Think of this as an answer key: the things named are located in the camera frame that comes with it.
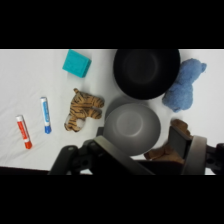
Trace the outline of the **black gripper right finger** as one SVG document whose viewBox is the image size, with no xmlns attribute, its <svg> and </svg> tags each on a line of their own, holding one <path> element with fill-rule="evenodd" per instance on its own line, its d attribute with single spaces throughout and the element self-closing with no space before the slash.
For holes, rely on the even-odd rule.
<svg viewBox="0 0 224 224">
<path fill-rule="evenodd" d="M 190 138 L 176 127 L 170 127 L 168 143 L 185 160 L 183 175 L 203 175 L 206 168 L 224 175 L 224 143 L 212 147 L 205 137 Z"/>
</svg>

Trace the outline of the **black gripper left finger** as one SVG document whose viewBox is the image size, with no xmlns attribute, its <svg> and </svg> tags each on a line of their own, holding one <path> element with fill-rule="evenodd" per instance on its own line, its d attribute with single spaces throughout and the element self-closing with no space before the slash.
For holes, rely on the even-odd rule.
<svg viewBox="0 0 224 224">
<path fill-rule="evenodd" d="M 49 174 L 80 175 L 84 170 L 90 170 L 93 175 L 153 175 L 152 171 L 122 153 L 103 136 L 85 141 L 80 148 L 64 146 Z"/>
</svg>

